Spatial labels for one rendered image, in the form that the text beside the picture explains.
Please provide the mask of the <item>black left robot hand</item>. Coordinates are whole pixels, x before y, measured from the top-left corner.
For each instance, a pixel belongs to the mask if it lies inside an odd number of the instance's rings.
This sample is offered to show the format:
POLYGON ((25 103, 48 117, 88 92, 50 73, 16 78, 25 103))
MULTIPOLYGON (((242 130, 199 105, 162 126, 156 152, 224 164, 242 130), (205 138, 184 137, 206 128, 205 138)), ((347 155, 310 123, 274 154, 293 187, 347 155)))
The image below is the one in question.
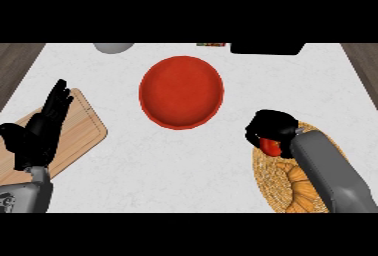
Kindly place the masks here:
POLYGON ((0 125, 0 137, 6 149, 14 154, 16 171, 28 167, 47 167, 53 161, 62 124, 73 97, 66 81, 59 79, 48 93, 41 111, 37 112, 25 126, 14 123, 0 125))

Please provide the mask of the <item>red bowl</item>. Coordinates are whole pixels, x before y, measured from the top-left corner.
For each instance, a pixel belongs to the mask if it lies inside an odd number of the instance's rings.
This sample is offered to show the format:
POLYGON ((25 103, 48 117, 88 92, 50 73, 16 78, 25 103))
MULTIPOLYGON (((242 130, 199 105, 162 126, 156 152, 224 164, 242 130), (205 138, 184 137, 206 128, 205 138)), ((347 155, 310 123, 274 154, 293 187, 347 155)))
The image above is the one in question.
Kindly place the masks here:
POLYGON ((224 86, 214 67, 192 56, 162 59, 143 75, 138 102, 147 118, 164 128, 193 129, 217 114, 224 86))

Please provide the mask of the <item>pale wooden cutting board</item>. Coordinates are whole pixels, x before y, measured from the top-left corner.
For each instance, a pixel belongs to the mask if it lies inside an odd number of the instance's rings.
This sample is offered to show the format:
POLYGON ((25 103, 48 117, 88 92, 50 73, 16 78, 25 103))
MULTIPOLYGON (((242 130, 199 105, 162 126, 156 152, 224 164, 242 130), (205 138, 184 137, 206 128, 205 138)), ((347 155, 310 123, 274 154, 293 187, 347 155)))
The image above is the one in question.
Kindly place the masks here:
MULTIPOLYGON (((106 127, 84 94, 76 88, 70 90, 70 96, 73 101, 62 126, 54 159, 48 165, 50 177, 54 177, 66 169, 107 135, 106 127)), ((13 166, 14 154, 6 150, 4 141, 0 137, 0 185, 31 181, 31 174, 16 171, 13 166)))

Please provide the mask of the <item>black appliance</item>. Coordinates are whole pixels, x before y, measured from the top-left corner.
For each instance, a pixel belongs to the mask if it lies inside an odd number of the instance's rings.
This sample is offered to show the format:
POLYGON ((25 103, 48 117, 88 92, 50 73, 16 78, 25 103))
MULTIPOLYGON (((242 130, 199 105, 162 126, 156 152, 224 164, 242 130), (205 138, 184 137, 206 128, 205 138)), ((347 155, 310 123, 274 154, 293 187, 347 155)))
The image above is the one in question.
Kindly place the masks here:
POLYGON ((231 43, 233 54, 296 55, 304 43, 231 43))

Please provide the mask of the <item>woven yellow round placemat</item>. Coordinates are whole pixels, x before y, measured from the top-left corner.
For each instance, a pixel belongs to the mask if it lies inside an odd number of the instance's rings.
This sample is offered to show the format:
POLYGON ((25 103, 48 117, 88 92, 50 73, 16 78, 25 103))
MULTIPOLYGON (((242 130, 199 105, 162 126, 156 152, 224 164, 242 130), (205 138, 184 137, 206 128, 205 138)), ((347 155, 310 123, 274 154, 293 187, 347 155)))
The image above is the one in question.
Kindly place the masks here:
POLYGON ((277 213, 327 213, 327 207, 293 159, 267 156, 258 148, 251 153, 257 186, 277 213))

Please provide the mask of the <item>grey rounded object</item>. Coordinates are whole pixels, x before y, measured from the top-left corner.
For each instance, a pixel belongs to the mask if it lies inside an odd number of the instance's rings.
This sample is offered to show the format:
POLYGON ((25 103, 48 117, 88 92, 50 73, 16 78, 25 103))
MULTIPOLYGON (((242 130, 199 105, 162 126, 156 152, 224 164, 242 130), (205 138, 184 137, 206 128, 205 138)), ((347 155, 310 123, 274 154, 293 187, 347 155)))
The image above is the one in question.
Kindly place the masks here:
POLYGON ((96 49, 106 54, 118 54, 124 52, 131 46, 133 46, 133 43, 96 43, 94 44, 96 49))

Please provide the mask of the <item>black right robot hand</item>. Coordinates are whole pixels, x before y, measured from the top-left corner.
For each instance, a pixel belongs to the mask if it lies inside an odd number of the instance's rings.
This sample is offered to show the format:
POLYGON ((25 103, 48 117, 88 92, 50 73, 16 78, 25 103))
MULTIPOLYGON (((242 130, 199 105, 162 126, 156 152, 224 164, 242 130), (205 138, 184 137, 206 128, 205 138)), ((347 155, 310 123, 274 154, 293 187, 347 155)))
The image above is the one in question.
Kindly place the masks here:
POLYGON ((285 159, 292 158, 289 144, 295 137, 298 120, 285 112, 276 110, 258 110, 245 127, 245 139, 261 149, 259 139, 268 139, 279 143, 280 154, 285 159))

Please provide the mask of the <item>red tomato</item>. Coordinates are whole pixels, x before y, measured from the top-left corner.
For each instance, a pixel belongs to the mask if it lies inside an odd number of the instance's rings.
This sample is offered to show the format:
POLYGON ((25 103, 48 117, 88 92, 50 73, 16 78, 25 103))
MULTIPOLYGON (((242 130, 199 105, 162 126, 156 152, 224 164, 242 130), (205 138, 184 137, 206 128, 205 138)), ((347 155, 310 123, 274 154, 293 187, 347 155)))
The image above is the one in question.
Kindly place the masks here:
POLYGON ((270 157, 277 157, 282 153, 280 143, 274 140, 261 138, 259 139, 259 150, 270 157))

